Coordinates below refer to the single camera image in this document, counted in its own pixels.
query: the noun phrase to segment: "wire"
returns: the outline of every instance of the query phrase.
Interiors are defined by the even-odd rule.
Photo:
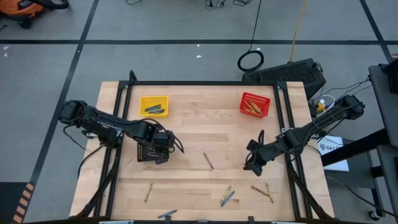
[[[321,100],[321,97],[322,97],[322,92],[323,92],[323,89],[324,89],[324,87],[325,87],[325,85],[323,85],[323,86],[322,86],[322,89],[321,89],[321,94],[319,95],[319,98],[318,98],[318,103],[319,103],[319,101]]]
[[[357,198],[359,198],[359,199],[361,199],[363,202],[365,202],[365,203],[367,203],[367,204],[373,206],[373,207],[376,208],[377,210],[380,210],[380,211],[384,212],[385,214],[388,214],[388,215],[390,215],[390,216],[392,216],[392,217],[398,218],[398,215],[396,215],[396,214],[394,214],[394,213],[392,213],[392,212],[389,212],[389,211],[387,211],[387,210],[385,210],[385,209],[383,209],[383,208],[381,208],[381,207],[378,207],[377,205],[375,205],[375,204],[371,203],[370,201],[366,200],[365,198],[362,198],[362,197],[359,196],[357,193],[355,193],[351,188],[349,188],[347,185],[341,183],[340,181],[338,181],[338,180],[336,180],[336,179],[330,177],[329,175],[326,175],[326,177],[329,178],[329,179],[331,179],[331,180],[334,180],[334,181],[337,182],[338,184],[340,184],[340,185],[342,185],[343,187],[347,188],[347,189],[348,189],[353,195],[355,195]]]
[[[138,1],[136,1],[136,2],[132,2],[132,3],[129,3],[129,0],[126,0],[126,4],[128,4],[128,5],[133,5],[133,4],[137,4],[137,3],[140,3],[142,0],[138,0]]]
[[[1,28],[0,28],[0,32],[7,27],[7,24],[4,24]]]
[[[314,151],[316,151],[317,153],[319,153],[320,156],[322,156],[321,152],[320,152],[317,148],[315,148],[315,147],[313,147],[313,146],[310,146],[310,145],[306,145],[306,146],[308,146],[308,147],[314,149]]]
[[[343,87],[343,88],[331,88],[330,90],[328,90],[325,94],[328,94],[330,91],[332,91],[332,90],[345,90],[345,89],[348,89],[348,88],[351,88],[351,87],[353,87],[353,86],[355,86],[355,85],[357,85],[357,84],[360,84],[360,83],[364,83],[364,82],[367,82],[367,81],[369,81],[369,79],[367,78],[365,81],[362,81],[362,82],[357,82],[357,83],[355,83],[355,84],[352,84],[351,86],[349,86],[349,87]]]
[[[343,121],[344,121],[343,119],[339,120],[339,121],[337,122],[337,124],[334,125],[328,132],[326,132],[326,134],[324,134],[320,139],[318,139],[317,142],[320,142],[320,141],[323,139],[323,137],[327,136],[327,135],[329,134],[329,132],[331,132],[333,129],[335,129],[335,128],[336,128],[341,122],[343,122]]]
[[[70,136],[68,133],[67,133],[67,128],[69,128],[69,127],[72,127],[72,126],[74,126],[74,124],[68,124],[68,125],[66,125],[64,128],[63,128],[63,133],[66,135],[66,136],[68,136],[68,138],[70,138],[70,140],[72,140],[73,141],[73,143],[75,143],[76,145],[78,145],[80,148],[82,148],[83,150],[86,150],[86,148],[85,147],[83,147],[81,144],[79,144],[76,140],[74,140],[73,138],[72,138],[72,136]]]
[[[247,0],[247,1],[245,1],[245,0],[234,0],[232,2],[232,4],[234,4],[235,6],[245,6],[245,5],[250,4],[251,1],[252,0]]]
[[[329,91],[327,91],[323,96],[330,96],[330,97],[334,98],[334,101],[331,102],[331,103],[327,106],[327,110],[326,110],[325,112],[323,112],[323,113],[321,113],[321,114],[319,114],[319,115],[317,115],[317,116],[321,116],[321,115],[323,115],[324,113],[326,113],[329,109],[332,109],[332,107],[335,106],[335,102],[336,102],[336,101],[338,101],[338,100],[340,100],[342,97],[344,97],[349,91],[352,91],[352,90],[358,88],[359,86],[361,86],[363,83],[365,83],[365,82],[367,82],[367,81],[369,81],[369,78],[367,78],[365,81],[355,83],[355,84],[353,84],[353,85],[351,85],[351,86],[349,86],[349,87],[345,87],[345,88],[334,88],[334,89],[347,89],[347,88],[351,88],[352,86],[357,85],[356,87],[354,87],[354,88],[352,88],[352,89],[350,89],[350,90],[347,90],[345,93],[343,93],[343,94],[342,94],[341,96],[339,96],[337,99],[335,99],[333,96],[326,95],[326,93],[332,91],[333,89],[330,89]],[[362,91],[362,90],[365,90],[365,89],[369,88],[370,86],[371,86],[371,85],[367,86],[366,88],[362,88],[362,89],[358,90],[357,92],[353,93],[352,95],[355,95],[355,94],[357,94],[358,92],[360,92],[360,91]]]
[[[353,95],[359,93],[359,92],[362,91],[362,90],[365,90],[365,89],[369,88],[370,86],[372,86],[372,84],[370,84],[369,86],[367,86],[367,87],[365,87],[365,88],[362,88],[362,89],[356,91],[355,93],[353,93]]]
[[[322,156],[321,152],[320,152],[317,148],[315,148],[315,147],[313,147],[313,146],[310,146],[310,145],[306,145],[306,146],[312,148],[314,151],[316,151],[317,153],[319,153],[320,156]],[[294,156],[294,158],[291,160],[291,162],[293,162],[296,158],[297,158],[297,156]]]
[[[328,140],[328,141],[330,141],[330,142],[333,142],[333,143],[335,143],[335,144],[337,144],[337,145],[339,145],[339,146],[343,146],[343,145],[344,145],[344,144],[340,144],[340,143],[337,143],[337,142],[335,142],[335,141],[332,141],[332,140],[326,138],[325,136],[323,136],[323,138],[326,139],[326,140]]]
[[[246,53],[244,53],[242,56],[240,56],[240,58],[238,59],[238,68],[241,71],[244,71],[246,73],[247,72],[254,72],[256,70],[259,70],[262,67],[262,64],[264,63],[264,54],[261,51],[259,51],[259,50],[251,50],[251,47],[253,46],[253,42],[254,42],[254,36],[256,34],[257,22],[259,20],[261,2],[262,2],[262,0],[260,0],[259,7],[257,9],[256,23],[254,24],[253,36],[251,37],[251,43],[250,43],[249,50]],[[244,57],[246,57],[247,55],[249,55],[249,54],[258,54],[260,56],[260,62],[255,67],[243,68],[242,65],[241,65],[242,59]]]
[[[290,62],[293,62],[293,56],[294,56],[294,47],[295,47],[295,43],[296,43],[296,36],[297,36],[297,31],[300,27],[301,24],[301,20],[303,18],[304,12],[307,8],[307,4],[308,4],[308,0],[305,0],[304,2],[304,7],[301,10],[301,14],[300,14],[300,18],[298,19],[297,25],[296,25],[296,29],[294,30],[294,37],[293,37],[293,44],[292,44],[292,54],[290,55]]]
[[[103,147],[103,146],[98,147],[97,149],[95,149],[93,152],[91,152],[90,154],[88,154],[88,156],[86,156],[86,157],[83,159],[83,161],[82,161],[82,162],[80,163],[80,165],[79,165],[79,169],[77,170],[77,178],[79,178],[81,167],[82,167],[83,164],[86,162],[86,160],[87,160],[90,156],[92,156],[94,153],[98,152],[102,147]]]
[[[213,2],[211,0],[205,0],[205,9],[211,11],[217,7],[219,7],[219,8],[224,7],[225,1],[226,0],[217,0],[216,6],[214,6]]]
[[[256,34],[256,29],[257,29],[257,21],[259,20],[261,2],[262,2],[262,0],[260,0],[259,7],[258,7],[258,9],[257,9],[256,23],[254,24],[253,36],[251,37],[250,48],[249,48],[248,51],[250,51],[250,50],[251,50],[251,47],[253,46],[254,36],[255,36],[255,34]]]

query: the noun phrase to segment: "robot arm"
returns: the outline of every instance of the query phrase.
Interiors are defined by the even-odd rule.
[[[336,100],[334,107],[325,114],[317,117],[311,123],[301,128],[290,129],[278,136],[276,141],[264,145],[262,134],[259,136],[258,142],[250,140],[247,150],[250,151],[248,159],[246,159],[244,170],[252,170],[257,176],[262,173],[262,166],[267,162],[273,161],[277,156],[288,153],[299,155],[302,153],[304,146],[307,145],[311,136],[319,130],[333,124],[342,119],[357,119],[364,113],[364,105],[355,96],[343,96]]]
[[[155,161],[156,164],[167,162],[169,149],[174,149],[176,140],[180,143],[172,131],[166,130],[153,119],[127,121],[88,106],[84,101],[65,102],[59,120],[61,123],[82,127],[96,134],[102,146],[111,148],[120,146],[120,136],[125,133],[138,142],[139,162]],[[181,143],[176,146],[184,153]]]

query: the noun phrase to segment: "table leg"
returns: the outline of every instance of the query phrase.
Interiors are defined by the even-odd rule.
[[[378,145],[389,144],[386,129],[382,129],[363,137],[355,142],[340,147],[328,154],[321,156],[323,166],[328,166],[339,161],[351,158],[358,154],[375,149]]]

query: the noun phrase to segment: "wooden tabletop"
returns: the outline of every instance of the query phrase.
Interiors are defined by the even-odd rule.
[[[96,105],[99,110],[113,112],[117,86],[117,82],[102,84]],[[295,125],[303,126],[311,120],[303,84],[288,83],[288,88]],[[239,111],[244,91],[271,99],[267,117],[256,118]],[[170,154],[169,161],[161,165],[137,162],[137,142],[125,137],[112,219],[157,220],[159,215],[177,209],[178,212],[172,215],[172,220],[243,221],[248,216],[254,216],[256,221],[294,220],[283,156],[264,166],[260,177],[243,170],[249,152],[246,146],[250,139],[257,139],[262,129],[265,131],[265,143],[275,141],[275,136],[280,134],[271,86],[136,85],[132,88],[127,119],[142,119],[138,115],[140,97],[152,95],[169,96],[169,115],[156,120],[166,129],[172,130],[181,140],[185,154],[176,150]],[[285,115],[282,92],[280,100]],[[97,147],[97,139],[88,140],[86,156]],[[103,149],[89,158],[82,167],[71,215],[82,210],[97,190],[104,151]],[[203,156],[204,152],[214,170],[209,167]],[[333,216],[319,154],[306,147],[302,160],[309,191],[324,210]],[[145,203],[144,198],[151,182],[153,189]],[[274,203],[251,189],[253,185],[266,191],[266,182],[272,190]],[[220,199],[230,185],[235,194],[221,207]],[[301,193],[299,190],[297,192],[301,202]],[[103,197],[101,214],[104,214],[108,193]],[[300,210],[304,217],[302,204]]]

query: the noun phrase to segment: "red plastic crate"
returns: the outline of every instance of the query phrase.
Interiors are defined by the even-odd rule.
[[[251,107],[253,107],[253,106],[250,103],[250,101],[255,103],[257,105],[257,107],[261,110],[261,114],[256,113],[256,112],[252,113],[250,111],[246,111],[245,108],[250,109],[250,107],[248,107],[244,103],[244,101],[246,101]],[[263,117],[268,115],[268,110],[269,110],[270,103],[271,103],[271,100],[266,98],[266,97],[255,95],[255,94],[252,94],[252,93],[244,92],[243,96],[242,96],[242,100],[241,100],[241,106],[239,107],[239,109],[244,114],[248,114],[248,115],[252,115],[252,116],[257,116],[259,118],[263,118]]]

